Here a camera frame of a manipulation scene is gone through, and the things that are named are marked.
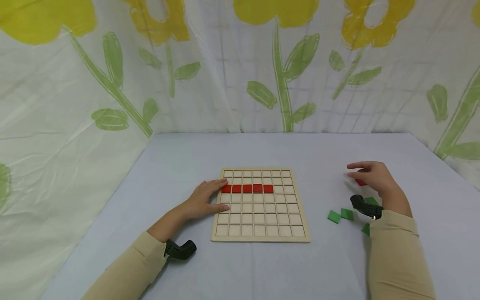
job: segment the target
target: white table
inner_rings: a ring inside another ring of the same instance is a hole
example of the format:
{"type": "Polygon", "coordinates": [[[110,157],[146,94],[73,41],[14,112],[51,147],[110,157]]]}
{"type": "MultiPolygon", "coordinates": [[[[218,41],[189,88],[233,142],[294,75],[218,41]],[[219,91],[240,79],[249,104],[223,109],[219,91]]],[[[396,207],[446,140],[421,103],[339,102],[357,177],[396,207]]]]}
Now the white table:
{"type": "Polygon", "coordinates": [[[144,299],[364,299],[370,241],[362,222],[327,220],[354,193],[371,193],[344,175],[358,160],[384,161],[410,199],[438,299],[480,299],[480,193],[409,134],[157,135],[42,299],[79,299],[198,183],[247,166],[294,170],[312,242],[211,242],[212,217],[198,220],[176,238],[193,240],[196,254],[170,262],[144,299]]]}

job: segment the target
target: red block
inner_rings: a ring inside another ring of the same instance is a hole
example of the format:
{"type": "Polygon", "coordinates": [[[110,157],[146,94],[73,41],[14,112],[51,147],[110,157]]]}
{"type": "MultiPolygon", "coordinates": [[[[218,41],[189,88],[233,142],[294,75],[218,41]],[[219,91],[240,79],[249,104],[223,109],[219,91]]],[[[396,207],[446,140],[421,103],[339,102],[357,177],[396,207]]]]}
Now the red block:
{"type": "Polygon", "coordinates": [[[262,192],[262,185],[261,184],[254,184],[253,185],[253,192],[262,192]]]}
{"type": "Polygon", "coordinates": [[[273,193],[273,185],[270,185],[270,184],[264,185],[264,192],[273,193]]]}
{"type": "Polygon", "coordinates": [[[244,184],[243,185],[243,192],[252,192],[252,185],[251,184],[244,184]]]}
{"type": "Polygon", "coordinates": [[[241,192],[241,184],[232,185],[232,193],[233,192],[241,192]]]}
{"type": "Polygon", "coordinates": [[[355,181],[359,184],[359,186],[364,186],[367,185],[363,180],[361,179],[355,179],[355,181]]]}
{"type": "Polygon", "coordinates": [[[226,185],[222,188],[222,193],[230,193],[231,190],[232,190],[232,186],[226,185]]]}

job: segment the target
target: green stem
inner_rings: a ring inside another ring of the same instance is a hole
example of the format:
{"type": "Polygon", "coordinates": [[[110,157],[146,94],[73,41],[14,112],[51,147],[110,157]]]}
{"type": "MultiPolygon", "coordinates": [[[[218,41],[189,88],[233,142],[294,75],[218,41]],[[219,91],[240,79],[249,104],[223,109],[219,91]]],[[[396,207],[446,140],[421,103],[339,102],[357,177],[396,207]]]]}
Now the green stem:
{"type": "Polygon", "coordinates": [[[144,119],[138,113],[135,107],[133,107],[127,97],[125,97],[125,95],[115,86],[115,84],[108,78],[108,76],[93,63],[88,54],[85,52],[80,43],[72,34],[71,37],[73,47],[75,48],[75,50],[77,50],[80,58],[84,61],[85,65],[90,70],[92,75],[103,86],[103,88],[106,89],[106,91],[110,95],[112,95],[115,100],[117,100],[118,103],[127,111],[129,116],[138,125],[138,127],[140,127],[143,133],[147,137],[150,137],[153,132],[148,123],[144,121],[144,119]]]}
{"type": "Polygon", "coordinates": [[[433,151],[441,160],[447,156],[448,148],[455,145],[468,123],[475,115],[480,100],[480,66],[473,73],[470,81],[463,91],[460,102],[453,114],[447,128],[440,137],[435,150],[433,151]]]}
{"type": "Polygon", "coordinates": [[[278,24],[273,33],[273,68],[275,71],[276,88],[280,102],[280,111],[282,113],[283,132],[293,132],[292,107],[290,103],[290,93],[288,92],[287,80],[284,76],[282,53],[280,51],[280,41],[278,39],[278,24]]]}
{"type": "Polygon", "coordinates": [[[173,70],[173,57],[172,57],[172,48],[170,46],[170,41],[165,43],[165,52],[167,53],[167,66],[168,66],[168,77],[169,77],[169,87],[170,97],[175,98],[175,74],[173,70]]]}
{"type": "Polygon", "coordinates": [[[350,77],[352,77],[353,72],[355,71],[355,69],[359,64],[361,57],[363,56],[364,51],[365,51],[365,48],[361,48],[358,51],[357,55],[355,56],[355,59],[352,62],[352,65],[350,65],[350,68],[347,71],[347,74],[345,74],[345,77],[343,78],[343,80],[340,82],[335,92],[333,93],[332,95],[333,100],[338,98],[338,95],[340,95],[340,93],[343,91],[343,89],[347,85],[348,81],[350,80],[350,77]]]}

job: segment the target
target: green tile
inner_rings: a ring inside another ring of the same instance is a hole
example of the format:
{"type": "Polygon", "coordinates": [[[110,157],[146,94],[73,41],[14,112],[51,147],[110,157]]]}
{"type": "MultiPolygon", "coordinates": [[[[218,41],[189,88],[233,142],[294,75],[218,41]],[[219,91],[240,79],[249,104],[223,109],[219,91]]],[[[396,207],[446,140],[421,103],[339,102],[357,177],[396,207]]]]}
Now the green tile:
{"type": "Polygon", "coordinates": [[[337,223],[337,224],[340,222],[341,218],[342,218],[341,215],[334,212],[333,210],[331,210],[330,213],[328,214],[328,219],[332,222],[337,223]]]}
{"type": "Polygon", "coordinates": [[[363,228],[361,229],[361,231],[366,235],[370,236],[370,224],[367,223],[363,225],[363,228]]]}
{"type": "Polygon", "coordinates": [[[375,198],[373,198],[373,197],[365,198],[365,202],[368,203],[368,204],[378,205],[378,202],[377,202],[377,201],[375,200],[375,198]]]}
{"type": "Polygon", "coordinates": [[[342,218],[353,221],[353,211],[347,208],[342,208],[340,214],[342,215],[342,218]]]}

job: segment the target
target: beige sleeve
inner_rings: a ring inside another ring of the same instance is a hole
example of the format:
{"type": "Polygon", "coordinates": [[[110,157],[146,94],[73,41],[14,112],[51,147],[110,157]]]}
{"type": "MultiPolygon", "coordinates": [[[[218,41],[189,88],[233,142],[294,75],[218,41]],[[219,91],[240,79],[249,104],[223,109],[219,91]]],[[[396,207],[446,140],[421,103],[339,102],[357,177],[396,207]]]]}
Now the beige sleeve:
{"type": "Polygon", "coordinates": [[[370,224],[372,300],[434,300],[432,278],[413,218],[390,210],[370,224]]]}
{"type": "Polygon", "coordinates": [[[93,283],[83,300],[137,300],[165,265],[165,243],[142,232],[93,283]]]}

